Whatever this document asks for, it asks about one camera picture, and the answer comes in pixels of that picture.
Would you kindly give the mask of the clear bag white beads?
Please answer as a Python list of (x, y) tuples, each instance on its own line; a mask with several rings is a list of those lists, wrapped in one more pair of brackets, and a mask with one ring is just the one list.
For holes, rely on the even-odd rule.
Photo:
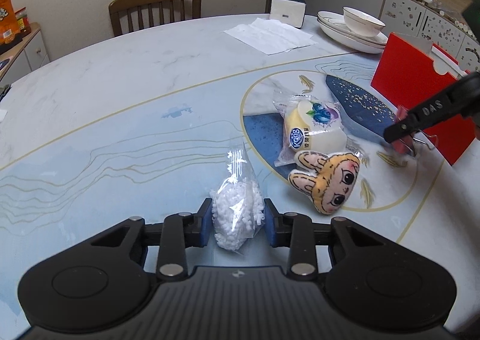
[(264, 200), (244, 143), (226, 152), (222, 180), (210, 195), (216, 243), (237, 252), (265, 222)]

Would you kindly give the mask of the blueberry bread packet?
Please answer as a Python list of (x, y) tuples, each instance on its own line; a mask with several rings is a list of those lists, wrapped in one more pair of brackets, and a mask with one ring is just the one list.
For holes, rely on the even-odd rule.
[(294, 164), (295, 154), (300, 151), (329, 155), (346, 149), (347, 134), (338, 103), (277, 93), (273, 104), (283, 118), (282, 149), (275, 166)]

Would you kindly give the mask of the red white cardboard box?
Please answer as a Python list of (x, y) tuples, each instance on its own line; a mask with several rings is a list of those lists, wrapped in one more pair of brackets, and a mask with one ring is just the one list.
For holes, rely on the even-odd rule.
[[(456, 76), (434, 67), (431, 42), (391, 33), (371, 82), (372, 87), (397, 108), (412, 110), (444, 88)], [(436, 148), (454, 165), (474, 138), (472, 120), (455, 116), (425, 129), (437, 141)]]

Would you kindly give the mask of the bunny face plush toy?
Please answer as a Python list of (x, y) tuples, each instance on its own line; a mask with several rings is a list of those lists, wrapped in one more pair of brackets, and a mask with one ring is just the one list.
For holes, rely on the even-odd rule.
[(343, 207), (355, 187), (360, 158), (354, 153), (335, 153), (303, 150), (295, 154), (299, 169), (289, 172), (288, 181), (304, 193), (318, 213), (331, 215)]

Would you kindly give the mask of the white porcelain bowl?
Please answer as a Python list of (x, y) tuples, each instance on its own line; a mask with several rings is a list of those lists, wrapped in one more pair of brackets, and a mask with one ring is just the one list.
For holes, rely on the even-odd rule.
[(381, 20), (351, 7), (343, 8), (343, 19), (351, 31), (364, 37), (375, 37), (386, 27)]

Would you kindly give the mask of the stacked white plates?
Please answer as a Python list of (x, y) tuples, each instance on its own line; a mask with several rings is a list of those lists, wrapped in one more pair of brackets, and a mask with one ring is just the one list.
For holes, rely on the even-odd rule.
[(320, 29), (329, 38), (358, 52), (380, 54), (386, 47), (388, 37), (380, 32), (374, 37), (358, 35), (350, 30), (339, 13), (318, 11), (317, 21)]

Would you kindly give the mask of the white tissue paper sheet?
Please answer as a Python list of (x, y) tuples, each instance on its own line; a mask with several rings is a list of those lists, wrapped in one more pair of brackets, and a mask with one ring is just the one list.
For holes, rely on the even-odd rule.
[(263, 18), (256, 18), (250, 24), (239, 24), (224, 33), (269, 56), (317, 43), (305, 31)]

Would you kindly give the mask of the green white tissue box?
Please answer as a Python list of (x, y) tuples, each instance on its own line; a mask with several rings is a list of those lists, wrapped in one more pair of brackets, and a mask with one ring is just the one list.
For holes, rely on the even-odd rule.
[(305, 13), (305, 0), (271, 0), (270, 19), (301, 28)]

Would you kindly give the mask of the low wooden side cabinet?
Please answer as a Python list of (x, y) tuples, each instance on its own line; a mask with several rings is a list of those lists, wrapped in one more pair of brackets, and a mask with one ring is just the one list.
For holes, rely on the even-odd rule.
[(5, 87), (50, 62), (41, 27), (31, 24), (32, 31), (14, 48), (1, 55), (1, 87)]

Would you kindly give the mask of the dark wooden chair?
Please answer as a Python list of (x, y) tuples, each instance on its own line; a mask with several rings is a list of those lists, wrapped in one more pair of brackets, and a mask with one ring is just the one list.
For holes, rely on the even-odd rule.
[(114, 36), (201, 18), (202, 0), (114, 0), (108, 6)]

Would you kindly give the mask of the orange chip bag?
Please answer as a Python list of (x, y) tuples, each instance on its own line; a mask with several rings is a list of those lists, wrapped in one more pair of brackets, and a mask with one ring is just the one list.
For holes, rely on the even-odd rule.
[(21, 37), (11, 0), (0, 0), (0, 35), (1, 45), (13, 44)]

